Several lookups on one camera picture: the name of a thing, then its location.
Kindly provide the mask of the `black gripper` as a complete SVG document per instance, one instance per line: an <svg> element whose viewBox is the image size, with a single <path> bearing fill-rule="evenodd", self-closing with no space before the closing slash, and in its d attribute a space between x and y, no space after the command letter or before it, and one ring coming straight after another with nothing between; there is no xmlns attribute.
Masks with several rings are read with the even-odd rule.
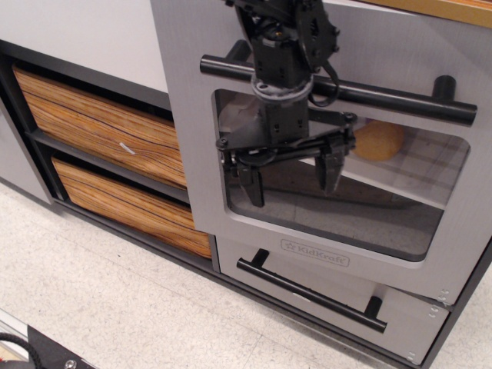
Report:
<svg viewBox="0 0 492 369"><path fill-rule="evenodd" d="M325 194L337 189L345 157L354 147L357 116L309 108L313 85L313 78L308 78L287 88L253 75L258 112L216 143L225 171L236 171L240 187L255 207L264 207L259 168L276 161L313 157L320 189Z"/></svg>

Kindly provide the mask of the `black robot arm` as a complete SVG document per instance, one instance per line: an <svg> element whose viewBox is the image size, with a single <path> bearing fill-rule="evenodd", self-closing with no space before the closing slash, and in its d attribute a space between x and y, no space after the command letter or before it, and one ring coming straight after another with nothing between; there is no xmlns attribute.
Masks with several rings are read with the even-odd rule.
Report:
<svg viewBox="0 0 492 369"><path fill-rule="evenodd" d="M312 157L321 190L337 189L346 156L355 146L351 113L326 111L339 93L316 100L314 76L325 70L340 83L328 59L337 29L320 1L228 1L254 57L251 87L258 100L252 122L217 140L224 167L256 207L264 206L260 169Z"/></svg>

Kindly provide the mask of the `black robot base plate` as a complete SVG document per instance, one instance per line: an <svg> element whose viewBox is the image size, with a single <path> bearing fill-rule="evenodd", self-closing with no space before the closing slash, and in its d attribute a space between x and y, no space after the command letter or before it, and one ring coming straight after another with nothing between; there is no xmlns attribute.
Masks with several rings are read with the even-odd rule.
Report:
<svg viewBox="0 0 492 369"><path fill-rule="evenodd" d="M85 360L30 325L27 326L27 333L28 342L38 353L43 368L100 368L100 366L93 365L92 362Z"/></svg>

